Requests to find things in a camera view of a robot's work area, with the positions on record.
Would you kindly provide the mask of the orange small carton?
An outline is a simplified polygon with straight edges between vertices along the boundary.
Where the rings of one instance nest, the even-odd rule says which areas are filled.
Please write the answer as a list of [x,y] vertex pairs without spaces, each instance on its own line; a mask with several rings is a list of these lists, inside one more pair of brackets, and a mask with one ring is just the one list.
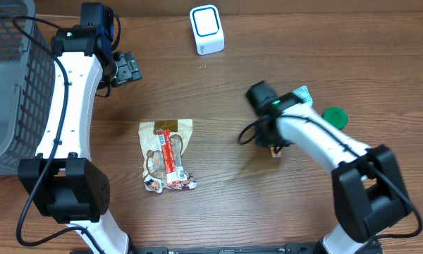
[[282,155],[281,150],[282,150],[282,147],[275,147],[275,146],[270,147],[271,157],[281,158],[281,155]]

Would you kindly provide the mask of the teal snack packet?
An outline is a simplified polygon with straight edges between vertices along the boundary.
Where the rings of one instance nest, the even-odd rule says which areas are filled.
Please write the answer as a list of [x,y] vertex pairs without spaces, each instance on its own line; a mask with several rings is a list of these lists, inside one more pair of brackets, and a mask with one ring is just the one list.
[[307,86],[303,85],[295,89],[293,94],[297,95],[305,104],[309,105],[310,107],[313,105],[313,99]]

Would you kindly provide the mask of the green lid jar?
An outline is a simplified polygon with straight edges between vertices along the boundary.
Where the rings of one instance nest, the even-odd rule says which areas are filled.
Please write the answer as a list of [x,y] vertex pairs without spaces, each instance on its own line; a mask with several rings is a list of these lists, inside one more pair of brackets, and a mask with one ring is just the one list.
[[338,130],[343,130],[348,124],[348,115],[346,111],[340,107],[330,107],[326,109],[321,117]]

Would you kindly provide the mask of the beige cookie bag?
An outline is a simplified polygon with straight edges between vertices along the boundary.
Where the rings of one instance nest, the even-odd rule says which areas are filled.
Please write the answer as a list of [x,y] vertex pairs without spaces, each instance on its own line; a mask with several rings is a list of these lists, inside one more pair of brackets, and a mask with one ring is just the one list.
[[183,165],[182,156],[193,131],[191,119],[142,122],[139,127],[140,147],[144,157],[142,178],[149,192],[192,190],[195,178]]

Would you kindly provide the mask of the red snack bar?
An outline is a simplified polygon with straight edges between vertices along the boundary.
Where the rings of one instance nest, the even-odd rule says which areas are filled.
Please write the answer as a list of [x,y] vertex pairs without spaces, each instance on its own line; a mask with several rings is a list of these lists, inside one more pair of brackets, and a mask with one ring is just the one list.
[[157,135],[164,159],[166,183],[168,186],[176,186],[187,179],[181,163],[181,150],[178,149],[178,142],[171,135],[170,130],[159,130]]

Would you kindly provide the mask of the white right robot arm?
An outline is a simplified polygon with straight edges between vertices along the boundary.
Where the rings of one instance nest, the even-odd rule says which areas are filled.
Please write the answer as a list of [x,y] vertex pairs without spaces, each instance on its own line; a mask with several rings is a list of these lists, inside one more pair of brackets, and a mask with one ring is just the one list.
[[331,175],[338,225],[316,243],[288,243],[286,253],[382,253],[384,230],[412,212],[396,156],[370,147],[323,119],[293,92],[276,94],[264,81],[245,94],[257,115],[252,139],[273,153],[297,145]]

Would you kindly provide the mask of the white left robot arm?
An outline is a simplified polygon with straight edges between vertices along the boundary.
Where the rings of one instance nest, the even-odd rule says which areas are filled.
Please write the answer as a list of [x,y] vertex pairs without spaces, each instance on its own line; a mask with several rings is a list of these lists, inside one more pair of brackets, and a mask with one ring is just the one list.
[[117,49],[120,36],[119,17],[100,2],[84,3],[77,25],[58,28],[46,48],[55,67],[49,117],[35,156],[18,165],[27,205],[78,233],[91,253],[135,252],[110,212],[109,180],[90,154],[99,90],[142,77],[134,55]]

